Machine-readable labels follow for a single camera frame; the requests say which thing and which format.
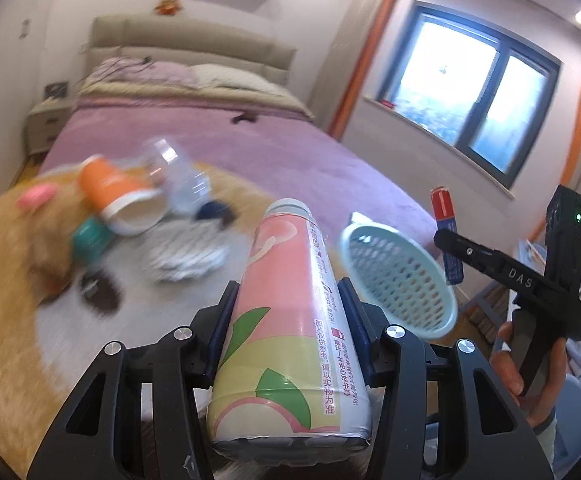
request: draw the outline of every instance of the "finger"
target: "finger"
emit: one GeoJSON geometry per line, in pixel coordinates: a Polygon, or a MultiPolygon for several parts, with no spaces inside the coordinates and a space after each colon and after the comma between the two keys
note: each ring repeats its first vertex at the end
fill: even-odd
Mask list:
{"type": "Polygon", "coordinates": [[[506,323],[502,323],[497,331],[497,337],[502,339],[507,345],[510,345],[513,340],[513,322],[507,321],[506,323]]]}
{"type": "Polygon", "coordinates": [[[560,338],[551,349],[548,380],[539,396],[537,405],[528,416],[528,421],[532,428],[547,419],[562,391],[567,376],[566,344],[567,340],[560,338]]]}
{"type": "Polygon", "coordinates": [[[524,381],[515,367],[510,352],[495,352],[491,357],[491,367],[514,396],[522,393],[524,381]]]}

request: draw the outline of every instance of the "orange paper cup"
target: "orange paper cup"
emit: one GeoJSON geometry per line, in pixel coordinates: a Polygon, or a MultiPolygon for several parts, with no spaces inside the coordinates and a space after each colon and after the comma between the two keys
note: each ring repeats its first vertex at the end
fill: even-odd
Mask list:
{"type": "Polygon", "coordinates": [[[82,163],[78,182],[111,231],[134,236],[157,224],[168,212],[161,190],[112,165],[103,155],[82,163]]]}

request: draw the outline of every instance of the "green leaf illustration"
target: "green leaf illustration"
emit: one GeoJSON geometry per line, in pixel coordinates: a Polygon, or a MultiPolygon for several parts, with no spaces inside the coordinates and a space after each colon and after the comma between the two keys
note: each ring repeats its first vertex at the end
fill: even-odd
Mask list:
{"type": "Polygon", "coordinates": [[[311,409],[306,397],[290,380],[266,368],[257,384],[255,396],[269,399],[291,412],[304,428],[311,427],[311,409]]]}
{"type": "Polygon", "coordinates": [[[235,322],[233,323],[233,333],[230,336],[230,343],[228,343],[226,355],[224,355],[224,359],[222,360],[221,365],[219,365],[220,367],[222,367],[224,363],[228,361],[228,358],[244,344],[269,310],[269,306],[261,306],[260,308],[249,310],[235,319],[235,322]]]}

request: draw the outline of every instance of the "clear plastic bottle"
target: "clear plastic bottle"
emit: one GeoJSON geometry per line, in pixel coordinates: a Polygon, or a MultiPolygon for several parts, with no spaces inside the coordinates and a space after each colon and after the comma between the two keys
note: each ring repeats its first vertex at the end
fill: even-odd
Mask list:
{"type": "Polygon", "coordinates": [[[298,200],[257,228],[206,416],[233,460],[312,465],[365,449],[371,407],[321,232],[298,200]]]}
{"type": "Polygon", "coordinates": [[[186,152],[168,137],[149,140],[144,154],[152,182],[166,192],[170,210],[179,216],[196,215],[209,200],[208,176],[196,170],[186,152]]]}

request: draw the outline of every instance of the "pillow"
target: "pillow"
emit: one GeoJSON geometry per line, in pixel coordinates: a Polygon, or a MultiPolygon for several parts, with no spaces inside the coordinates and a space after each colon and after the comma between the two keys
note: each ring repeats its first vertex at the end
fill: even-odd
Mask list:
{"type": "Polygon", "coordinates": [[[267,81],[262,76],[246,70],[217,64],[203,64],[192,67],[201,88],[225,87],[253,90],[270,95],[286,96],[288,92],[267,81]]]}
{"type": "Polygon", "coordinates": [[[200,88],[191,67],[170,61],[146,62],[134,57],[111,57],[98,66],[90,76],[93,81],[127,81],[153,83],[187,88],[200,88]]]}

